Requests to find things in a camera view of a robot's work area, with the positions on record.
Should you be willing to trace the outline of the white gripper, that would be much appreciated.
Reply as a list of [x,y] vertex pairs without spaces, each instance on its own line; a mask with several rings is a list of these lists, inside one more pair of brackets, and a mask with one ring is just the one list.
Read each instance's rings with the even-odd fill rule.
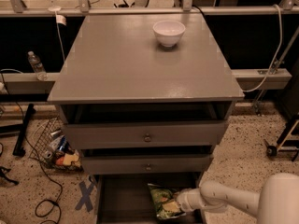
[[173,214],[180,213],[181,210],[189,213],[201,209],[203,207],[203,200],[200,189],[184,189],[178,194],[177,201],[163,203],[162,207],[164,211]]

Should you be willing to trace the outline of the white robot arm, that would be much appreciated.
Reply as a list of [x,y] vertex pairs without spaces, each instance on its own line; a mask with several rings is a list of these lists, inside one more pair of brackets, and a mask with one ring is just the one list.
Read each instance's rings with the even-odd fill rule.
[[299,224],[299,176],[271,175],[260,193],[233,189],[205,181],[197,189],[184,189],[163,204],[167,211],[220,212],[230,205],[256,218],[256,224]]

